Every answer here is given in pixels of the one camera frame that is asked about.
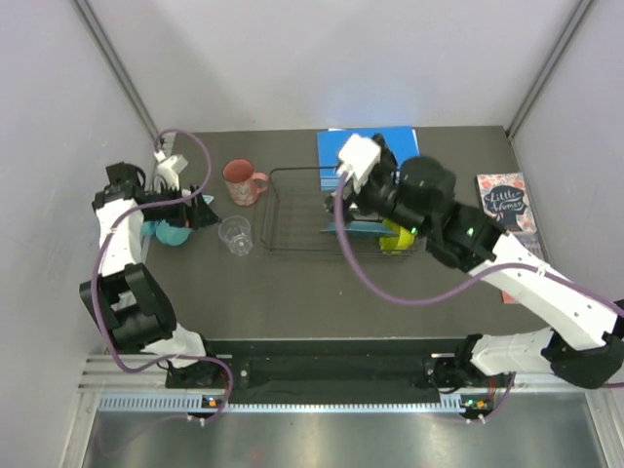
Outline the teal scalloped plate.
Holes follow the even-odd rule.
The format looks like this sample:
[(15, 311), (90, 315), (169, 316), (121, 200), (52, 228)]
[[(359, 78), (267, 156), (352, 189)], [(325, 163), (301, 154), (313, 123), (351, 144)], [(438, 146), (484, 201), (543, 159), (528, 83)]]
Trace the teal scalloped plate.
[(371, 236), (371, 237), (392, 237), (394, 232), (383, 224), (379, 219), (355, 219), (349, 222), (344, 221), (343, 227), (348, 235)]

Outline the lime green bowl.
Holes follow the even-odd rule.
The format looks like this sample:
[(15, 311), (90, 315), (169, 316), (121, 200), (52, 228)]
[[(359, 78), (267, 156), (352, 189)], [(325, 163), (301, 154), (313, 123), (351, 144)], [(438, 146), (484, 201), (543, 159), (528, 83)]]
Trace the lime green bowl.
[(379, 238), (379, 247), (384, 254), (401, 254), (409, 250), (418, 234), (415, 227), (406, 229), (389, 219), (383, 219), (382, 225), (388, 229), (388, 232)]

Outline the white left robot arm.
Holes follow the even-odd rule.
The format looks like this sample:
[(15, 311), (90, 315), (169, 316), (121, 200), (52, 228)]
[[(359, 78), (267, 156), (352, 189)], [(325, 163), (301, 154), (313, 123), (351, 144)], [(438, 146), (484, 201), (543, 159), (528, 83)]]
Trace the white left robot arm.
[(219, 360), (209, 355), (200, 334), (177, 321), (172, 303), (142, 259), (147, 226), (161, 243), (176, 246), (191, 231), (219, 222), (195, 186), (180, 187), (186, 164), (181, 157), (160, 163), (153, 187), (147, 187), (144, 171), (133, 164), (107, 167), (108, 183), (92, 202), (98, 243), (105, 252), (97, 261), (96, 277), (81, 284), (79, 294), (115, 352), (167, 356), (172, 368), (187, 367), (189, 377), (207, 387), (220, 378)]

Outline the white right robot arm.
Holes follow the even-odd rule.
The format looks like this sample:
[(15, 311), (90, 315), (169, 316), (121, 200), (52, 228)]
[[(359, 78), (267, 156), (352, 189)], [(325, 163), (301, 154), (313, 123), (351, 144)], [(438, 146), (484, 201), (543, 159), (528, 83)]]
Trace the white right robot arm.
[[(456, 200), (455, 175), (436, 159), (398, 164), (381, 135), (354, 134), (336, 152), (337, 187), (330, 197), (344, 257), (377, 296), (405, 306), (445, 301), (483, 281), (509, 294), (545, 328), (508, 335), (466, 336), (442, 387), (475, 386), (502, 373), (553, 375), (598, 389), (623, 367), (623, 309), (582, 287), (531, 253), (482, 209)], [(426, 240), (426, 251), (468, 275), (454, 289), (428, 298), (395, 296), (375, 284), (351, 248), (345, 221), (350, 206), (375, 213)]]

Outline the black wire dish rack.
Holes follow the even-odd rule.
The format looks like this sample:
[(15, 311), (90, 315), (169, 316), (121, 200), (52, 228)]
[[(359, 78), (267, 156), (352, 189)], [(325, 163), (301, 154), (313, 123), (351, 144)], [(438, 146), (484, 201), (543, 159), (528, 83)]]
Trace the black wire dish rack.
[[(267, 200), (260, 240), (274, 253), (340, 254), (333, 214), (326, 207), (332, 192), (321, 190), (320, 167), (279, 168), (269, 174)], [(378, 214), (362, 214), (353, 204), (349, 213), (355, 219), (379, 219)], [(380, 237), (348, 235), (352, 250), (366, 256), (408, 256), (422, 245), (416, 239), (409, 250), (385, 254)]]

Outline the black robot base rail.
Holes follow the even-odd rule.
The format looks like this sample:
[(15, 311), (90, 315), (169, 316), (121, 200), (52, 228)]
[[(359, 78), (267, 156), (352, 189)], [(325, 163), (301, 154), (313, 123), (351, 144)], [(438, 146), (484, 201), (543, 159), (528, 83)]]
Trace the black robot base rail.
[(211, 340), (209, 353), (228, 365), (170, 364), (166, 385), (223, 389), (234, 377), (232, 404), (356, 405), (437, 403), (442, 390), (505, 387), (509, 376), (487, 377), (457, 363), (458, 338)]

